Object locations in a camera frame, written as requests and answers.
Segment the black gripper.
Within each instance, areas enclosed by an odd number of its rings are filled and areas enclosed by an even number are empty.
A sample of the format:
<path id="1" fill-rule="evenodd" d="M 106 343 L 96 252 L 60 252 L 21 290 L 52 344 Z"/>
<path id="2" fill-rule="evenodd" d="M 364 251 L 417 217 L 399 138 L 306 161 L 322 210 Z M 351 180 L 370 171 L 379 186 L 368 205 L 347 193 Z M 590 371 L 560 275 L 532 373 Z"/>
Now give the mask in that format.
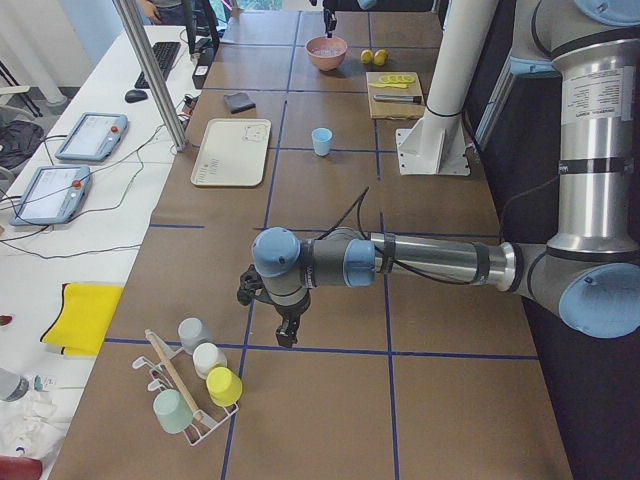
<path id="1" fill-rule="evenodd" d="M 329 13 L 324 13 L 325 35 L 326 38 L 332 38 L 332 32 L 336 28 L 336 16 L 335 12 L 338 7 L 337 0 L 323 0 L 323 10 Z"/>
<path id="2" fill-rule="evenodd" d="M 276 328 L 276 340 L 281 347 L 291 347 L 298 343 L 297 333 L 300 317 L 311 305 L 311 296 L 306 287 L 295 287 L 291 291 L 276 291 L 266 288 L 267 294 L 276 311 L 283 317 Z"/>

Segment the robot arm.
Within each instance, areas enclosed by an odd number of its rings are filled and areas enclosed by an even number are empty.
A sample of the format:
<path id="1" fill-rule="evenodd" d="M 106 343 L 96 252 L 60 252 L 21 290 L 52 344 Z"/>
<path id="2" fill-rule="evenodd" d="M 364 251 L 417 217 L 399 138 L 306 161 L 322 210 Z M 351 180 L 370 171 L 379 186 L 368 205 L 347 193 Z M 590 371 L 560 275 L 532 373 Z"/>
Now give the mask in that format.
<path id="1" fill-rule="evenodd" d="M 639 246 L 627 219 L 639 5 L 521 1 L 513 44 L 518 69 L 551 70 L 562 78 L 557 233 L 545 244 L 488 246 L 342 226 L 316 239 L 264 230 L 253 242 L 237 297 L 276 309 L 281 346 L 295 344 L 313 288 L 367 286 L 376 274 L 395 271 L 454 285 L 491 284 L 596 338 L 638 328 Z"/>
<path id="2" fill-rule="evenodd" d="M 434 4 L 434 0 L 323 0 L 325 36 L 333 37 L 338 11 L 428 12 Z"/>

